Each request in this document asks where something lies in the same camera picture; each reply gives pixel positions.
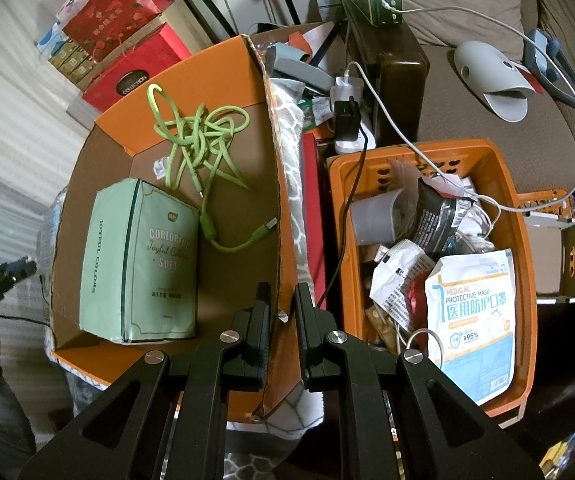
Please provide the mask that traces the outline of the medical mask packet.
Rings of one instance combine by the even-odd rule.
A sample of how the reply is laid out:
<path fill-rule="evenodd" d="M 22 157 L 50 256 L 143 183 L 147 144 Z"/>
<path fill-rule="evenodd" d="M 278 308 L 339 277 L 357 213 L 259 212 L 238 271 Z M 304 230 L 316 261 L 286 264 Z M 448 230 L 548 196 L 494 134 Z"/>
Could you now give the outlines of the medical mask packet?
<path fill-rule="evenodd" d="M 515 365 L 511 250 L 440 258 L 425 298 L 429 359 L 478 405 L 504 393 Z"/>

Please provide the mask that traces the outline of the black power adapter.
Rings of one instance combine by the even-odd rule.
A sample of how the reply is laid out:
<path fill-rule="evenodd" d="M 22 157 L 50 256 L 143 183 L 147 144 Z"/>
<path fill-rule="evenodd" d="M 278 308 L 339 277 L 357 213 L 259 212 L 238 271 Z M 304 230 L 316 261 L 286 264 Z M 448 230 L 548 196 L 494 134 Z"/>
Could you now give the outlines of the black power adapter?
<path fill-rule="evenodd" d="M 356 141 L 361 124 L 359 103 L 352 96 L 346 101 L 336 101 L 333 122 L 336 141 Z"/>

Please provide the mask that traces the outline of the orange plastic basket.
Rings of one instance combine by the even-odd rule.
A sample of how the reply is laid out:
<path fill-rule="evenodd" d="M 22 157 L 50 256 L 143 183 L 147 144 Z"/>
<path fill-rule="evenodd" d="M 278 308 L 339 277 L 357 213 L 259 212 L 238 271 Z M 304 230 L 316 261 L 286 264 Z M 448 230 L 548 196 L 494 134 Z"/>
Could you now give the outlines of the orange plastic basket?
<path fill-rule="evenodd" d="M 521 420 L 533 386 L 537 351 L 537 292 L 524 218 L 510 171 L 495 144 L 486 140 L 376 148 L 365 155 L 336 157 L 330 164 L 331 194 L 338 229 L 346 234 L 341 270 L 344 330 L 360 340 L 373 335 L 365 307 L 374 301 L 361 276 L 360 250 L 345 203 L 348 197 L 379 197 L 393 162 L 419 166 L 427 156 L 444 174 L 469 178 L 475 192 L 491 197 L 496 224 L 487 254 L 448 254 L 425 240 L 431 226 L 414 226 L 393 254 L 412 256 L 423 283 L 429 326 L 429 359 L 501 427 Z M 499 212 L 498 207 L 509 207 Z"/>

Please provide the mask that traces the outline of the orange cardboard box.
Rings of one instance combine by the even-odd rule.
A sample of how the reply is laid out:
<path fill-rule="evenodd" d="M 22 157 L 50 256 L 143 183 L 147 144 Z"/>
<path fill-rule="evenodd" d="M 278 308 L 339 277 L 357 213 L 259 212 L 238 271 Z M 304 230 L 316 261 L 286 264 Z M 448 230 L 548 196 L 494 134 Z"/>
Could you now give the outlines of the orange cardboard box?
<path fill-rule="evenodd" d="M 97 118 L 60 214 L 51 271 L 56 362 L 109 385 L 150 350 L 227 330 L 296 282 L 278 114 L 248 37 L 174 64 Z"/>

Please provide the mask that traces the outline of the small white charger plug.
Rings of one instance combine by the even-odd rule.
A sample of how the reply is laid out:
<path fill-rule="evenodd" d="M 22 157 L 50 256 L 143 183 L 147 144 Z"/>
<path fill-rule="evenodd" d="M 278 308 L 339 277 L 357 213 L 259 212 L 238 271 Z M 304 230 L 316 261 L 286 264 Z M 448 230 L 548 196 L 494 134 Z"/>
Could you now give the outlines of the small white charger plug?
<path fill-rule="evenodd" d="M 153 162 L 153 173 L 157 180 L 162 180 L 166 177 L 168 160 L 169 157 L 164 156 Z"/>

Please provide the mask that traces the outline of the stack of brown boxes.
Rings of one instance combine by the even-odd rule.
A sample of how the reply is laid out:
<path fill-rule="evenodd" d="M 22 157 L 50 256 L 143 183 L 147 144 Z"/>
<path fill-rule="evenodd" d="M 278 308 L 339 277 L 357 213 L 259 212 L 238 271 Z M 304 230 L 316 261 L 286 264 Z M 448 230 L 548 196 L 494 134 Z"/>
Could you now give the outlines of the stack of brown boxes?
<path fill-rule="evenodd" d="M 71 39 L 53 52 L 50 63 L 73 84 L 80 84 L 95 67 L 93 56 Z"/>

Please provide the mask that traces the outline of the black foil pouch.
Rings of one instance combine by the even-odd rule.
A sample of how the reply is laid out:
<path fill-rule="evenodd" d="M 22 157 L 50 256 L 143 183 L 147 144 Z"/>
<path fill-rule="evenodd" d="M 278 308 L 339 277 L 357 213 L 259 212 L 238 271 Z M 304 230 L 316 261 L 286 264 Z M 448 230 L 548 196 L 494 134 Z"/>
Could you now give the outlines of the black foil pouch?
<path fill-rule="evenodd" d="M 411 240 L 429 258 L 438 259 L 448 252 L 455 232 L 473 208 L 473 200 L 442 196 L 423 179 L 417 185 L 417 210 Z"/>

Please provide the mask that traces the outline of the red collection gift bag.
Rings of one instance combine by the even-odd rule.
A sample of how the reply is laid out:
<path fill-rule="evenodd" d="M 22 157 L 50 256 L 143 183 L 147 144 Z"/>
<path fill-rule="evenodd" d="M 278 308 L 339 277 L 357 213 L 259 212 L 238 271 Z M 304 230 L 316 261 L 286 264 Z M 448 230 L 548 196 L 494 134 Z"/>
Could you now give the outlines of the red collection gift bag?
<path fill-rule="evenodd" d="M 191 55 L 176 32 L 167 24 L 161 25 L 95 76 L 82 93 L 82 99 L 99 112 L 105 112 L 142 84 Z"/>

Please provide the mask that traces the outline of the red floral gift box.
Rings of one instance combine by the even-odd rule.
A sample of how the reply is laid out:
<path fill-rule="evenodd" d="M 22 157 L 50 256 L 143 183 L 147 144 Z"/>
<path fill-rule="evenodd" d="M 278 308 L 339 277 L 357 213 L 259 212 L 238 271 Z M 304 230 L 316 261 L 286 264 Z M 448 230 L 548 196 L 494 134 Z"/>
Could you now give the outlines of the red floral gift box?
<path fill-rule="evenodd" d="M 170 0 L 88 0 L 64 32 L 95 62 L 101 62 L 170 4 Z"/>

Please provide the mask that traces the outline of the brown sofa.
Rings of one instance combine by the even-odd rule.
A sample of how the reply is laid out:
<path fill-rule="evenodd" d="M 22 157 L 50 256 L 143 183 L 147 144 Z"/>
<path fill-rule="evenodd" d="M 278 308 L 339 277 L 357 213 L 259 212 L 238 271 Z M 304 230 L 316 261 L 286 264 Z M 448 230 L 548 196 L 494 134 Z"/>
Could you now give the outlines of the brown sofa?
<path fill-rule="evenodd" d="M 575 70 L 575 0 L 406 0 L 429 58 L 417 140 L 490 139 L 519 192 L 575 186 L 575 108 L 528 80 L 523 36 Z"/>

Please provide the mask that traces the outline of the translucent plastic cup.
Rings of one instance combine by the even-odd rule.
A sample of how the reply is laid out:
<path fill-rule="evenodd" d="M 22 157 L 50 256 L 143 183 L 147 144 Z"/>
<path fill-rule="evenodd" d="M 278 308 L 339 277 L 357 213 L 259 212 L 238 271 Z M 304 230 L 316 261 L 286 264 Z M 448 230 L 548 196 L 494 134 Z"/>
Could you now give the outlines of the translucent plastic cup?
<path fill-rule="evenodd" d="M 357 200 L 350 206 L 353 233 L 359 246 L 393 244 L 401 222 L 397 202 L 401 188 Z"/>

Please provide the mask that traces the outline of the green tissue pack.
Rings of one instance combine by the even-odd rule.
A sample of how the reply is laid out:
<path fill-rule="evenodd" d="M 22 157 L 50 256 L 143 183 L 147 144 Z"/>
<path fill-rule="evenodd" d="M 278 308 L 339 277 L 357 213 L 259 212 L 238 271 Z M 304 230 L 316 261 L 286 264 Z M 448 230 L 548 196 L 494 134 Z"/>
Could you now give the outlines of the green tissue pack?
<path fill-rule="evenodd" d="M 82 262 L 79 328 L 115 344 L 191 338 L 198 210 L 141 179 L 98 191 Z"/>

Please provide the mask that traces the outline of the white printed paper packet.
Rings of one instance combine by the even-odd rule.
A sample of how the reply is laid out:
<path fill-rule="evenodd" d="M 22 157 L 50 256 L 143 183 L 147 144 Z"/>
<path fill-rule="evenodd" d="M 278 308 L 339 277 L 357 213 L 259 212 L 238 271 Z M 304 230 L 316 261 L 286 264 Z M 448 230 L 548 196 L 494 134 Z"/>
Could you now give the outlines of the white printed paper packet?
<path fill-rule="evenodd" d="M 383 255 L 373 271 L 370 298 L 408 333 L 413 330 L 408 299 L 411 283 L 434 266 L 421 247 L 402 240 Z"/>

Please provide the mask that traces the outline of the white power strip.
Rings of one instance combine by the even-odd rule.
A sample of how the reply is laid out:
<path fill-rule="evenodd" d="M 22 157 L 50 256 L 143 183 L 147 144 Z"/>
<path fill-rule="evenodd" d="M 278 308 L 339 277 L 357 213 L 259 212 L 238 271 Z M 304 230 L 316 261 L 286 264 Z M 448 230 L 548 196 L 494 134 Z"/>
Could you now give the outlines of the white power strip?
<path fill-rule="evenodd" d="M 376 148 L 368 112 L 362 108 L 365 82 L 349 75 L 338 76 L 330 90 L 335 151 L 339 155 Z"/>

